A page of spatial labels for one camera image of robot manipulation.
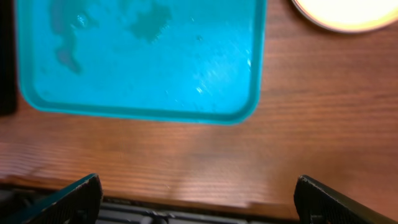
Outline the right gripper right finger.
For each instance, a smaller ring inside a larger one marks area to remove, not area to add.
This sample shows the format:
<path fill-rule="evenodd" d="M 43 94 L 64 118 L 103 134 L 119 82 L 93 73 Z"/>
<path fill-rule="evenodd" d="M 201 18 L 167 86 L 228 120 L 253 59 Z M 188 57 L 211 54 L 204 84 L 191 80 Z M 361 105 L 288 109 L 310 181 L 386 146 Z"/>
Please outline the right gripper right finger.
<path fill-rule="evenodd" d="M 294 204 L 300 223 L 397 224 L 307 175 L 298 178 Z"/>

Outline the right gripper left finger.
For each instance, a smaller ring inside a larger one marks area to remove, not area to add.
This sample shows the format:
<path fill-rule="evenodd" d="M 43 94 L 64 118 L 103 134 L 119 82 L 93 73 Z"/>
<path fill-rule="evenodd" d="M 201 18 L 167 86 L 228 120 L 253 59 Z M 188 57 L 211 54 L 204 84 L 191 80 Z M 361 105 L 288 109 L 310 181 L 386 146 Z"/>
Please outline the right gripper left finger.
<path fill-rule="evenodd" d="M 35 205 L 2 218 L 1 223 L 95 223 L 102 199 L 98 174 L 89 174 Z"/>

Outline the yellow green plate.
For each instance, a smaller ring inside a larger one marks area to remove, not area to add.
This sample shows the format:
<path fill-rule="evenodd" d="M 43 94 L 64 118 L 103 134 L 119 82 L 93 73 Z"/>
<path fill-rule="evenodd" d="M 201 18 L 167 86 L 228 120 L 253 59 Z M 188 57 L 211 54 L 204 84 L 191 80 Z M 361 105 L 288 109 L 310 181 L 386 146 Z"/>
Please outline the yellow green plate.
<path fill-rule="evenodd" d="M 397 21 L 397 0 L 293 0 L 314 24 L 335 32 L 357 34 Z"/>

